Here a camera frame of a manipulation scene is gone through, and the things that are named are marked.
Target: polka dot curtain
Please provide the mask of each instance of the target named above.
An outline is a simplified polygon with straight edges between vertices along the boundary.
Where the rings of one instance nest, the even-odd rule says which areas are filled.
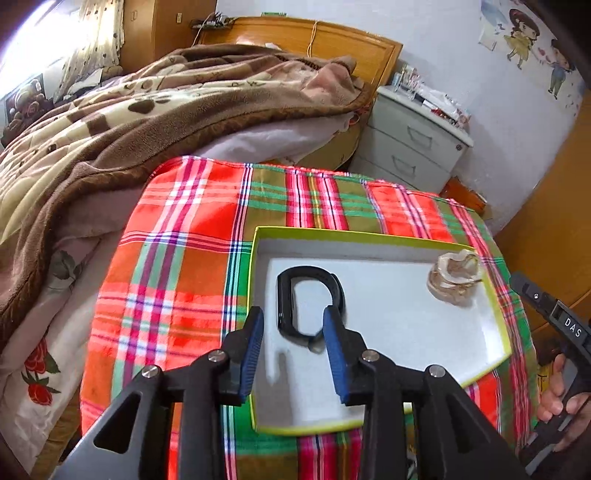
[[[124,0],[83,0],[78,22],[80,44],[66,62],[54,101],[63,98],[70,86],[96,69],[119,64],[123,34]]]

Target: red plaid tablecloth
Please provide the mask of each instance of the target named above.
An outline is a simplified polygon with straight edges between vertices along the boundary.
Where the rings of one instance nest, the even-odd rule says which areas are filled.
[[[359,176],[197,157],[169,160],[154,173],[112,260],[89,342],[84,431],[144,365],[187,365],[241,326],[259,225],[473,246],[495,286],[513,354],[467,391],[512,447],[524,444],[537,398],[535,352],[521,302],[508,288],[501,253],[474,212],[453,200]],[[224,407],[222,417],[231,480],[356,477],[358,430],[274,437],[252,430],[248,405]],[[176,478],[177,429],[178,415],[171,478]]]

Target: human hand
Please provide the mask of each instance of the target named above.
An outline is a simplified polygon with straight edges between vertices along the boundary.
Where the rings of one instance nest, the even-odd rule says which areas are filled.
[[[562,379],[562,370],[566,357],[561,353],[554,360],[553,374],[550,376],[550,384],[542,393],[540,406],[538,407],[538,418],[541,421],[550,421],[554,415],[562,412],[563,404],[560,396],[564,394],[564,382]],[[566,404],[566,411],[575,415],[591,396],[589,393],[580,393],[571,398]],[[555,452],[559,452],[573,443],[587,429],[591,420],[591,401],[585,405],[580,414],[573,419],[567,428],[562,440],[554,447]]]

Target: drawer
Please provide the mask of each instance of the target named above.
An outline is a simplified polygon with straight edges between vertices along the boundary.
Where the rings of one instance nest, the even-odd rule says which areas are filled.
[[[450,174],[427,157],[373,128],[366,128],[359,153],[369,162],[414,185],[417,190],[440,193]]]
[[[467,145],[416,112],[378,95],[369,125],[451,172]]]
[[[398,178],[396,175],[391,174],[389,171],[384,170],[382,167],[378,167],[377,165],[368,162],[358,153],[355,154],[353,160],[351,161],[351,165],[349,166],[349,172],[359,173],[360,175],[365,175],[366,177],[371,177],[373,179],[380,179],[389,181],[391,183],[398,183],[399,185],[402,185],[408,188],[409,190],[417,190],[416,187],[405,182],[403,179]]]

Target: wooden door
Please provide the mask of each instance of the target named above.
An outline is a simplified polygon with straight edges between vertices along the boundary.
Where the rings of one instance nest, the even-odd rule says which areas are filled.
[[[155,60],[152,32],[154,3],[155,0],[125,0],[123,11],[125,43],[121,47],[119,60],[124,73],[133,73]]]
[[[215,12],[217,0],[158,0],[154,16],[155,58],[165,56],[177,48],[191,46],[196,30],[191,20],[205,20]]]
[[[531,197],[497,234],[510,271],[521,271],[541,288],[591,319],[591,92],[556,160]],[[556,341],[551,327],[525,308],[538,357]]]

